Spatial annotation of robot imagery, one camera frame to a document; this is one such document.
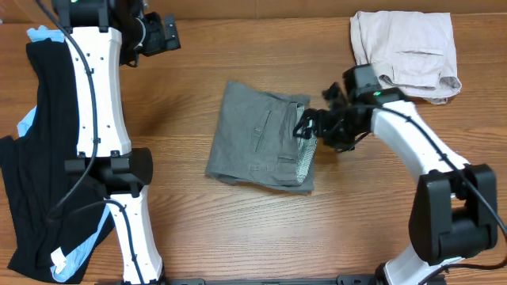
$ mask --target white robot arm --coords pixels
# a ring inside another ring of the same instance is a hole
[[[147,204],[153,175],[151,152],[132,149],[121,106],[119,67],[136,67],[139,55],[180,48],[174,17],[168,15],[162,23],[158,14],[143,13],[147,1],[140,0],[53,0],[57,21],[40,1],[37,3],[66,33],[74,64],[79,110],[77,158],[66,161],[65,169],[97,189],[105,202],[111,202],[107,207],[124,259],[121,283],[165,284]]]
[[[344,73],[344,79],[348,98],[333,84],[323,94],[330,111],[306,110],[294,135],[313,134],[327,146],[347,151],[353,150],[359,134],[372,132],[403,160],[417,183],[417,193],[406,250],[381,264],[375,276],[339,276],[338,284],[355,284],[351,280],[368,285],[445,284],[442,278],[427,277],[497,243],[494,217],[463,181],[473,181],[496,212],[494,173],[487,165],[470,165],[446,146],[399,89],[381,89],[369,65],[355,66]],[[452,209],[452,197],[466,200],[465,207]]]

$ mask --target black garment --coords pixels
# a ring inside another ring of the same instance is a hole
[[[51,253],[58,247],[67,255],[97,231],[104,207],[95,207],[64,222],[47,223],[46,216],[74,185],[64,161],[76,156],[78,101],[71,54],[66,44],[51,40],[26,45],[39,78],[37,110],[25,137],[0,139],[0,167],[16,231],[17,250],[9,269],[39,281],[56,283],[51,276]],[[93,189],[77,189],[59,212],[63,215],[102,200]],[[114,227],[104,224],[97,246]],[[67,283],[80,283],[91,254]]]

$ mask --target wood grain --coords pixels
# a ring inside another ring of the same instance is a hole
[[[32,22],[32,19],[17,4],[16,0],[0,0],[0,20],[4,23]]]
[[[507,15],[453,16],[463,92],[419,112],[454,150],[497,174],[507,216]],[[337,156],[315,155],[315,191],[292,195],[230,186],[204,175],[227,80],[263,90],[305,93],[323,108],[321,90],[353,65],[349,19],[179,21],[182,49],[120,69],[125,121],[134,147],[154,156],[149,195],[155,242],[170,278],[335,277],[369,273],[409,242],[415,184],[379,140]],[[30,25],[2,25],[0,136],[36,103],[36,76],[25,55]],[[0,284],[35,284],[6,269],[16,248],[0,185]],[[499,246],[473,259],[492,264]],[[112,233],[92,256],[87,283],[118,280]],[[507,271],[455,270],[450,284],[505,284]]]
[[[48,23],[49,20],[32,0],[3,0],[15,2],[25,13],[21,20],[9,23]],[[43,0],[51,8],[51,0]],[[357,11],[408,10],[451,13],[507,12],[502,0],[150,0],[149,11],[161,15],[173,13],[182,19],[251,19],[288,17],[351,17]]]
[[[351,17],[357,11],[398,10],[498,13],[507,12],[507,2],[497,0],[257,0],[259,18],[274,17]]]

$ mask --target fabric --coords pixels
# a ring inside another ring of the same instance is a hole
[[[24,137],[29,131],[30,127],[32,126],[33,119],[35,119],[36,111],[37,107],[33,107],[33,109],[30,110],[28,114],[26,114],[25,118],[23,118],[23,120],[17,124],[17,134],[19,137]]]
[[[290,192],[314,190],[317,139],[292,130],[308,96],[258,92],[228,82],[205,173],[229,184],[252,182]]]
[[[50,39],[53,42],[63,43],[65,40],[65,36],[60,30],[48,30],[45,26],[41,25],[37,30],[34,28],[26,31],[30,40],[32,42],[37,42],[41,40]],[[33,108],[25,118],[17,125],[17,132],[19,137],[23,137],[28,132],[28,129],[32,126],[33,119],[35,118],[36,107]],[[53,279],[58,282],[66,282],[76,271],[83,265],[86,261],[86,258],[93,251],[93,246],[95,245],[97,238],[102,230],[102,227],[109,215],[109,208],[104,208],[104,213],[102,215],[101,221],[97,227],[97,232],[92,234],[85,242],[79,245],[77,248],[72,250],[66,258],[66,266],[60,273],[57,273],[56,266],[52,266],[50,268],[51,273],[53,275]]]
[[[56,271],[56,265],[51,266],[51,273],[53,275],[53,279],[58,282],[66,282],[70,279],[77,270],[86,262],[88,256],[92,253],[93,248],[97,242],[98,236],[101,234],[102,227],[106,223],[110,214],[110,210],[108,207],[104,209],[104,213],[102,214],[101,221],[98,223],[97,232],[88,237],[85,242],[75,248],[71,253],[65,256],[66,258],[66,266],[60,273]]]
[[[356,63],[371,63],[383,88],[434,104],[460,92],[450,13],[357,12],[350,35]]]
[[[64,161],[75,158],[78,141],[78,102],[71,54],[66,44],[44,40],[26,46],[37,77],[37,110],[26,136],[0,139],[0,167],[16,231],[17,249],[9,269],[29,278],[55,283],[51,253],[61,247],[63,254],[97,232],[104,207],[89,209],[61,222],[48,222],[47,213],[73,186],[65,173]],[[102,200],[85,185],[77,189],[57,215]],[[111,232],[107,218],[97,246]],[[80,283],[90,255],[67,280]]]
[[[51,39],[56,43],[63,43],[65,40],[65,36],[62,31],[58,29],[50,30],[43,25],[41,25],[38,29],[30,28],[26,31],[26,34],[33,43],[46,39]]]
[[[33,119],[35,118],[37,107],[33,108],[26,116],[25,118],[17,125],[17,131],[19,134],[19,137],[23,137],[28,132],[29,128],[32,126]],[[56,266],[51,266],[50,270],[53,275],[53,279],[55,279],[58,282],[65,282],[67,281],[76,271],[83,265],[83,263],[86,261],[86,258],[91,254],[93,251],[93,246],[95,245],[95,242],[98,239],[98,236],[102,230],[102,227],[105,224],[106,219],[109,216],[109,208],[104,208],[104,213],[102,214],[101,221],[98,224],[97,232],[95,234],[92,234],[88,239],[86,239],[85,242],[83,242],[81,245],[79,245],[77,248],[72,250],[71,253],[69,253],[67,256],[65,256],[67,260],[67,265],[65,268],[60,272],[56,273]]]

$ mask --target gray shorts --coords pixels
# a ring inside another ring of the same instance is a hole
[[[308,96],[258,92],[228,82],[205,173],[229,184],[252,182],[290,192],[314,190],[317,139],[292,130]]]

